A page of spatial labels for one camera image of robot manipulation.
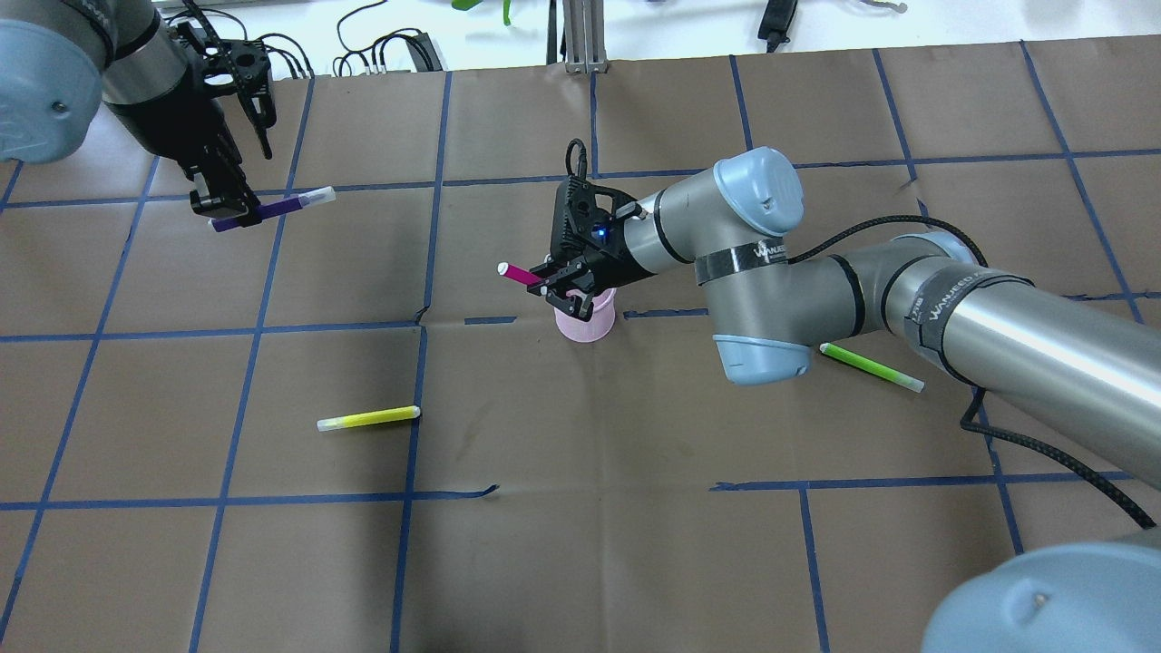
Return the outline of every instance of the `pink marker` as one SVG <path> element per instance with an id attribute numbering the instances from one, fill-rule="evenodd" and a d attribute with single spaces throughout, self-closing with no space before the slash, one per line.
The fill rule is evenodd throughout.
<path id="1" fill-rule="evenodd" d="M 496 272 L 498 272 L 500 277 L 507 277 L 517 284 L 524 284 L 525 286 L 532 286 L 533 284 L 543 281 L 540 277 L 536 277 L 522 267 L 511 265 L 507 261 L 497 265 Z"/>

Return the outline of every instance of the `pink cup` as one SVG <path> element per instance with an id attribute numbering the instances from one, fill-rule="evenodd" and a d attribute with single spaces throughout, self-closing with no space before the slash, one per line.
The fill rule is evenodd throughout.
<path id="1" fill-rule="evenodd" d="M 576 290 L 569 290 L 570 296 L 575 294 L 577 294 Z M 589 322 L 569 317 L 554 308 L 556 328 L 565 338 L 577 343 L 594 343 L 604 338 L 616 322 L 616 309 L 613 308 L 614 295 L 616 295 L 616 288 L 610 288 L 593 297 L 592 318 Z"/>

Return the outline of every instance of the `purple marker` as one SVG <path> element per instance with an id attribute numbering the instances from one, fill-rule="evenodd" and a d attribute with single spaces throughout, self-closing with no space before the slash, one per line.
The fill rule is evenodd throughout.
<path id="1" fill-rule="evenodd" d="M 262 204 L 258 207 L 258 221 L 268 220 L 275 216 L 280 216 L 288 213 L 294 213 L 296 210 L 302 210 L 307 207 L 313 204 L 325 204 L 326 202 L 334 201 L 334 187 L 327 186 L 326 188 L 319 188 L 318 191 L 309 191 L 302 195 L 296 195 L 294 198 L 287 198 L 286 200 L 279 200 L 276 202 L 271 202 L 268 204 Z M 218 234 L 223 231 L 229 231 L 236 227 L 241 227 L 237 217 L 223 217 L 221 220 L 209 221 L 211 228 Z"/>

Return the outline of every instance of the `green marker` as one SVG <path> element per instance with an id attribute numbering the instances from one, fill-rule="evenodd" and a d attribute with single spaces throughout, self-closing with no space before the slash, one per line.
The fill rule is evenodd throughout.
<path id="1" fill-rule="evenodd" d="M 821 351 L 823 356 L 829 356 L 830 358 L 845 363 L 851 367 L 858 367 L 859 369 L 866 372 L 867 374 L 874 374 L 875 376 L 879 376 L 880 379 L 884 379 L 886 381 L 890 381 L 896 386 L 903 386 L 904 388 L 917 393 L 923 392 L 923 381 L 908 376 L 902 372 L 896 372 L 890 367 L 875 363 L 868 358 L 863 358 L 861 356 L 851 351 L 846 351 L 838 345 L 832 345 L 830 343 L 822 343 L 821 345 L 819 345 L 819 351 Z"/>

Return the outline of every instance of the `marker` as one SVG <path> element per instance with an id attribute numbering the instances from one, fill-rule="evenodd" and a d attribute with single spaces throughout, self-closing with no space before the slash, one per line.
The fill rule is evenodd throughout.
<path id="1" fill-rule="evenodd" d="M 333 202 L 336 199 L 334 187 L 327 186 L 326 188 L 319 188 L 317 191 L 309 191 L 302 195 L 295 195 L 294 198 L 287 198 L 284 200 L 279 200 L 276 202 L 271 202 L 268 204 L 262 204 L 258 207 L 258 222 L 264 220 L 269 220 L 272 217 L 277 217 L 288 213 L 294 213 L 296 210 L 302 210 L 307 207 L 315 204 L 325 204 L 326 202 Z M 209 221 L 209 225 L 218 234 L 223 231 L 229 231 L 236 227 L 241 227 L 237 217 L 223 217 L 219 220 Z"/>
<path id="2" fill-rule="evenodd" d="M 360 412 L 358 415 L 346 415 L 344 417 L 331 417 L 319 419 L 319 432 L 336 431 L 338 429 L 351 429 L 352 426 L 369 426 L 372 424 L 384 424 L 387 422 L 403 422 L 419 417 L 418 406 L 405 406 L 403 408 L 389 408 L 387 410 L 375 410 L 373 412 Z"/>
<path id="3" fill-rule="evenodd" d="M 500 277 L 507 277 L 517 284 L 524 284 L 525 286 L 532 286 L 533 284 L 543 281 L 540 277 L 536 277 L 527 270 L 517 267 L 507 261 L 497 265 L 496 272 L 498 272 Z"/>
<path id="4" fill-rule="evenodd" d="M 904 388 L 914 390 L 916 393 L 923 392 L 923 381 L 915 379 L 913 376 L 908 376 L 902 372 L 892 369 L 890 367 L 887 367 L 886 365 L 882 365 L 880 363 L 875 363 L 870 358 L 864 358 L 852 351 L 846 351 L 838 345 L 834 345 L 830 343 L 822 343 L 821 345 L 819 345 L 819 351 L 821 351 L 823 356 L 834 358 L 835 360 L 838 360 L 841 363 L 845 363 L 851 367 L 858 367 L 859 369 L 866 372 L 867 374 L 874 374 L 875 376 L 879 376 L 880 379 L 884 379 L 886 381 L 890 381 L 896 386 L 903 386 Z"/>

